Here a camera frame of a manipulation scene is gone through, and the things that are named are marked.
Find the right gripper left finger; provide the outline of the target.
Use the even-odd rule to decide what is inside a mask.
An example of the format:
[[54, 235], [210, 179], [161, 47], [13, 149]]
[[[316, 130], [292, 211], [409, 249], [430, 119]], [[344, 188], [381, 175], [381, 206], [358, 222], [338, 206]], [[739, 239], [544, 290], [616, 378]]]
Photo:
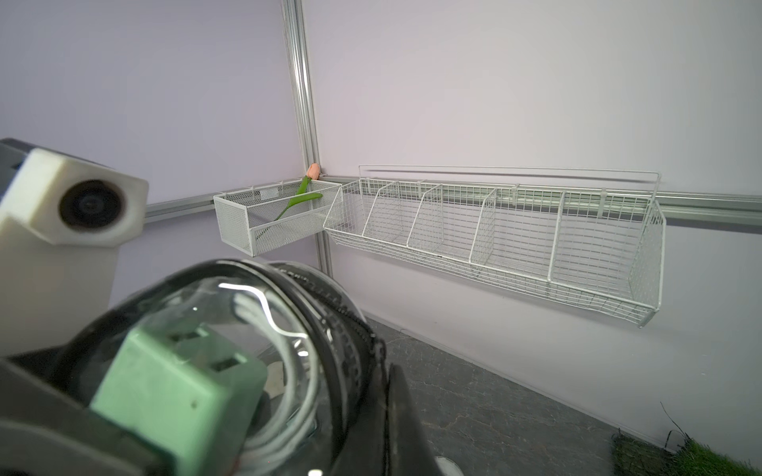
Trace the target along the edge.
[[387, 382], [385, 367], [376, 366], [370, 376], [357, 418], [343, 448], [333, 462], [331, 475], [381, 476], [386, 474]]

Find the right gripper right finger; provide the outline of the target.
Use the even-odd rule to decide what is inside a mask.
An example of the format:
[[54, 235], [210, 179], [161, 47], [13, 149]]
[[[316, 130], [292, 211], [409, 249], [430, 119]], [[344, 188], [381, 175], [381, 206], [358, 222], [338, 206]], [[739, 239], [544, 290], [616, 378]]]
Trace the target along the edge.
[[426, 438], [403, 369], [392, 364], [387, 392], [387, 474], [440, 476], [442, 471]]

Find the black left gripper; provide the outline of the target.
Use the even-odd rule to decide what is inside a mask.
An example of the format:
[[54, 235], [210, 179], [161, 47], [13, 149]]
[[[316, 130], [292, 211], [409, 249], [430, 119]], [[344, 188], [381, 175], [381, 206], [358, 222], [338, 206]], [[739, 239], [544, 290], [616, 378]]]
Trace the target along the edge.
[[172, 458], [1, 361], [3, 475], [171, 475]]

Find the green charger block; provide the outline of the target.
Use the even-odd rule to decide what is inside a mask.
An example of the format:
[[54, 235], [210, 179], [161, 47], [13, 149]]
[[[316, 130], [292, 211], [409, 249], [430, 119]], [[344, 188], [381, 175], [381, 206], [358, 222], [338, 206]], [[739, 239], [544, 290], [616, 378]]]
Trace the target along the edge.
[[166, 452], [177, 475], [228, 475], [267, 375], [261, 360], [205, 325], [135, 327], [89, 406]]

